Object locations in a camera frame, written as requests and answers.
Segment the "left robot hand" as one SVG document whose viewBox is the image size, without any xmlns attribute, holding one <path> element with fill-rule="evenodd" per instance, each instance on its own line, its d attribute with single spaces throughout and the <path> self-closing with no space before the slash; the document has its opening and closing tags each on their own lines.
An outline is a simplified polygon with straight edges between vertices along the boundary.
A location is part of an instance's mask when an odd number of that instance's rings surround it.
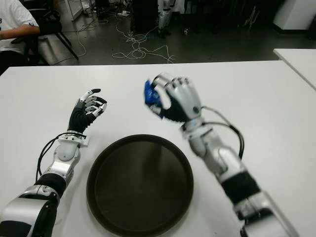
<svg viewBox="0 0 316 237">
<path fill-rule="evenodd" d="M 88 90 L 77 100 L 70 116 L 68 131 L 83 134 L 105 112 L 107 101 L 95 95 L 100 91 L 99 88 Z"/>
</svg>

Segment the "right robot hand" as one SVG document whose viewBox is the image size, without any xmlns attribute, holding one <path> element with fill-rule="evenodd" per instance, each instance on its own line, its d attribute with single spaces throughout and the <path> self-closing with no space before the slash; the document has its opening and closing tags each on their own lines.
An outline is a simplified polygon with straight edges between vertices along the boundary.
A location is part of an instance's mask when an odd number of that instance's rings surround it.
<svg viewBox="0 0 316 237">
<path fill-rule="evenodd" d="M 165 109 L 156 87 L 162 87 L 170 99 L 170 107 Z M 175 122 L 189 122 L 201 116 L 201 102 L 193 83 L 185 77 L 174 77 L 168 73 L 157 75 L 144 85 L 147 107 L 161 119 Z"/>
</svg>

